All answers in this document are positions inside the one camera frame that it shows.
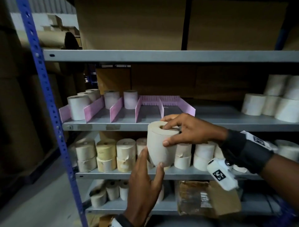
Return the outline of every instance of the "person's left hand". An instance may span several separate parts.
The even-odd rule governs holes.
[[[124,216],[134,227],[143,226],[147,216],[155,206],[162,189],[164,169],[162,163],[157,166],[153,181],[147,174],[147,147],[139,155],[129,179],[128,206]]]

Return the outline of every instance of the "gray shelf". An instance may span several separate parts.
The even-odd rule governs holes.
[[[241,173],[235,170],[232,170],[232,173],[236,176],[237,180],[262,180],[257,174]],[[131,172],[119,172],[117,169],[106,173],[99,172],[95,169],[88,173],[78,172],[76,173],[76,178],[128,180],[130,174]],[[156,175],[156,168],[149,170],[148,175],[153,180]],[[194,168],[194,166],[186,170],[180,170],[172,166],[165,171],[164,180],[213,180],[213,178],[208,172],[200,171]]]
[[[289,123],[270,116],[249,116],[227,105],[196,105],[196,117],[237,131],[299,131],[299,123]],[[180,114],[177,106],[165,108],[164,115]],[[153,121],[159,121],[158,106],[141,106],[137,123],[135,110],[122,108],[113,123],[107,109],[100,110],[90,122],[68,120],[62,124],[65,131],[147,131]]]
[[[95,182],[92,183],[89,191],[94,188]],[[177,201],[174,193],[171,191],[168,181],[164,181],[165,193],[164,199],[156,204],[151,212],[153,215],[179,215],[177,211]],[[242,211],[243,215],[273,215],[279,212],[279,205],[268,196],[269,203],[274,212],[272,212],[266,197],[262,194],[245,194],[242,197]],[[127,201],[120,198],[113,201],[107,201],[99,208],[88,207],[87,214],[121,214],[127,207]]]
[[[44,50],[45,61],[100,63],[299,62],[299,51]]]

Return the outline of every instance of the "corrugated metal wall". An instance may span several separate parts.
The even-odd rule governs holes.
[[[15,0],[6,0],[12,13],[18,13]],[[65,13],[76,14],[76,9],[66,0],[29,0],[32,13]]]

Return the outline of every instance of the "perforated upright post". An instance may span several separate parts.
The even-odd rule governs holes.
[[[47,108],[51,117],[52,125],[55,131],[55,136],[57,139],[57,143],[60,149],[61,158],[63,159],[63,162],[66,166],[66,171],[68,174],[68,179],[71,184],[71,189],[73,192],[73,196],[76,202],[76,206],[79,212],[79,216],[82,222],[83,227],[88,227],[85,212],[83,209],[81,197],[79,194],[79,189],[77,186],[75,174],[73,172],[72,163],[68,154],[68,149],[64,140],[63,131],[62,131],[62,125],[60,122],[60,118],[58,116],[57,108],[54,102],[53,93],[51,90],[47,70],[45,67],[45,61],[44,56],[42,53],[42,49],[39,45],[39,39],[37,36],[37,32],[35,29],[35,25],[32,18],[32,13],[30,9],[30,5],[28,3],[28,0],[16,0],[18,8],[20,10],[24,27],[27,33],[27,37],[30,44],[30,49],[32,52],[32,56],[34,59],[34,63],[36,66],[37,74],[40,80],[40,84],[42,87],[42,92],[45,97],[45,101],[47,104]]]

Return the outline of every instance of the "hand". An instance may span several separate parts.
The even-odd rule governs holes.
[[[164,169],[162,163],[157,166],[153,181],[147,174],[147,147],[139,155],[129,179],[128,206],[124,216],[134,227],[141,227],[153,207],[162,189]]]
[[[224,141],[227,137],[226,128],[213,125],[187,113],[171,114],[163,117],[161,121],[168,122],[163,126],[163,129],[182,126],[181,134],[174,135],[163,141],[164,147],[173,146],[178,143],[201,144],[211,140],[219,142]]]

